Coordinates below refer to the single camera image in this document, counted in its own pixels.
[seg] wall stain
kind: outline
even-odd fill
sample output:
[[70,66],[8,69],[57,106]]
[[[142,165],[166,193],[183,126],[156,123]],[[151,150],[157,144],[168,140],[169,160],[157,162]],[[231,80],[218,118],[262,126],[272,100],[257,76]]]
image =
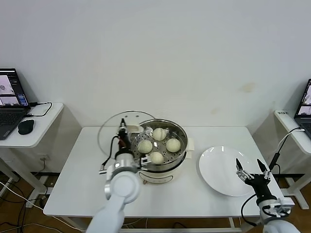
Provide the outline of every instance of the wall stain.
[[240,88],[244,93],[251,93],[256,87],[256,83],[247,83]]
[[216,115],[217,113],[219,113],[220,112],[220,109],[219,108],[213,108],[211,111],[210,111],[210,113],[212,114],[212,115]]

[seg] white side table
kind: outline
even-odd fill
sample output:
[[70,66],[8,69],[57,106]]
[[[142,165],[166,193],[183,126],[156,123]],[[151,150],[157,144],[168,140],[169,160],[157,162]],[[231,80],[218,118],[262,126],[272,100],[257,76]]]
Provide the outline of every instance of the white side table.
[[[99,128],[84,127],[81,130],[44,208],[44,214],[60,216],[80,229],[85,229],[87,225],[79,218],[93,217],[106,203],[106,177],[98,174],[100,165],[106,159],[97,145]],[[110,132],[107,135],[116,132],[113,127],[106,130]],[[241,232],[241,228],[234,226],[232,218],[241,217],[241,206],[253,192],[243,197],[229,197],[216,192],[198,175],[197,161],[206,149],[226,145],[247,155],[252,162],[252,172],[261,173],[257,159],[264,163],[265,160],[251,134],[246,127],[184,127],[184,130],[195,143],[192,158],[183,162],[181,174],[173,181],[159,185],[141,184],[139,197],[124,209],[125,217],[227,217],[230,228],[187,229],[187,232]],[[111,138],[105,139],[103,147],[110,148],[110,142]],[[284,199],[274,178],[269,188],[276,197],[294,204],[291,199]],[[255,198],[245,206],[244,215],[259,216]],[[120,232],[134,231],[121,229]],[[135,229],[135,232],[168,233],[177,232],[177,229]]]
[[[299,125],[294,120],[294,111],[276,110],[275,115],[284,126],[286,131],[289,132],[290,130],[299,127]],[[294,132],[291,134],[291,136],[305,154],[311,154],[311,140],[304,132]],[[285,179],[290,187],[281,189],[283,195],[286,197],[295,196],[301,209],[308,210],[309,205],[300,190],[311,182],[311,172],[306,173],[296,182],[292,178]]]
[[[31,109],[30,113],[33,115],[41,115],[46,112],[49,105],[38,105],[35,108]],[[45,116],[42,117],[28,117],[24,120],[33,119],[35,121],[34,130],[27,135],[20,135],[18,133],[18,129],[16,128],[9,136],[3,141],[0,141],[0,148],[5,153],[7,158],[14,161],[12,163],[7,164],[12,170],[16,171],[23,179],[25,179],[32,187],[34,187],[34,191],[30,195],[29,199],[36,199],[39,194],[47,194],[51,193],[52,188],[47,188],[44,185],[44,182],[47,180],[47,176],[42,176],[40,180],[38,180],[34,175],[30,173],[30,170],[25,167],[25,165],[18,159],[18,157],[14,153],[14,148],[33,148],[42,139],[46,131],[52,125],[56,117],[63,109],[62,103],[52,103],[51,109]],[[18,177],[10,171],[5,162],[0,159],[0,170],[4,172],[10,180],[18,181]],[[27,203],[26,207],[32,207],[31,204]]]

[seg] pot handle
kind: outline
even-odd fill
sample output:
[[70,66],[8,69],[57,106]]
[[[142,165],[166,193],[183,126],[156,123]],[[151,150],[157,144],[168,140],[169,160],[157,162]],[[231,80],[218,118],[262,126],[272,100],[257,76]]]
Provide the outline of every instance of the pot handle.
[[193,138],[188,138],[188,144],[185,149],[185,152],[187,152],[186,159],[191,159],[192,151],[194,151],[194,140]]

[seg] computer mouse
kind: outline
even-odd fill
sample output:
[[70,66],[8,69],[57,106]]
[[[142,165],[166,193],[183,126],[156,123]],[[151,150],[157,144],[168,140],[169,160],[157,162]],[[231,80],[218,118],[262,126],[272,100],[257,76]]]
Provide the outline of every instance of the computer mouse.
[[34,120],[22,121],[18,125],[18,133],[21,135],[29,134],[34,129]]

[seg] white robotic arm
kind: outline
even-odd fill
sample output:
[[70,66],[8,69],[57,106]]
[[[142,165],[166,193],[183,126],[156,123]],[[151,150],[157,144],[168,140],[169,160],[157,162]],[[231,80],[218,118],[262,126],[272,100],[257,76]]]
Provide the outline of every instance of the white robotic arm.
[[118,233],[124,222],[123,209],[137,198],[139,190],[140,184],[133,172],[123,171],[115,175],[110,183],[111,197],[94,216],[86,233]]
[[292,206],[284,205],[280,199],[271,194],[268,187],[268,183],[271,181],[271,172],[260,160],[257,160],[257,162],[263,174],[248,173],[243,170],[237,159],[237,175],[245,184],[252,186],[255,191],[261,223],[264,225],[263,232],[300,233],[293,224],[283,220],[290,214]]
[[125,205],[136,200],[140,192],[140,183],[135,175],[140,166],[134,162],[124,119],[115,137],[119,138],[115,162],[105,170],[106,160],[99,171],[99,174],[106,174],[104,191],[107,204],[94,216],[86,233],[118,233],[124,222]]

